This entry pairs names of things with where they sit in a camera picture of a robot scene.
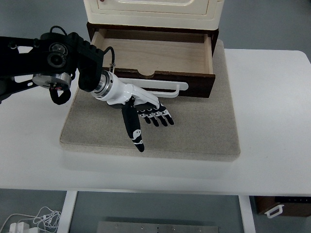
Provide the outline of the black white robotic hand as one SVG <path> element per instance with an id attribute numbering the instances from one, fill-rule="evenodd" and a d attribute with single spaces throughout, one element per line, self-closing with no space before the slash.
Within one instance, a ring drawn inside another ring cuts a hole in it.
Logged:
<path id="1" fill-rule="evenodd" d="M 103 71 L 98 86 L 91 92 L 98 100 L 120 108 L 129 138 L 140 152 L 144 151 L 139 117 L 156 127 L 167 127 L 174 121 L 158 97 L 133 84 L 123 83 L 115 74 Z"/>

